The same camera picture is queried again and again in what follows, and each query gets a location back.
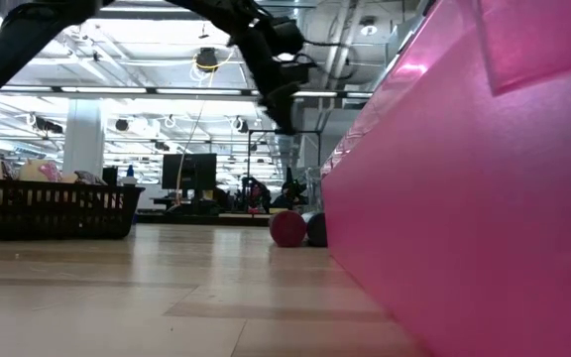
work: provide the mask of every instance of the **white column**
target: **white column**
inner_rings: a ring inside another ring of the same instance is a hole
[[[102,176],[105,124],[101,100],[69,100],[63,154],[64,174],[87,171]]]

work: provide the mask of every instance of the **plastic crate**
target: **plastic crate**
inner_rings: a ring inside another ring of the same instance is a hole
[[[120,239],[144,189],[0,180],[0,239]]]

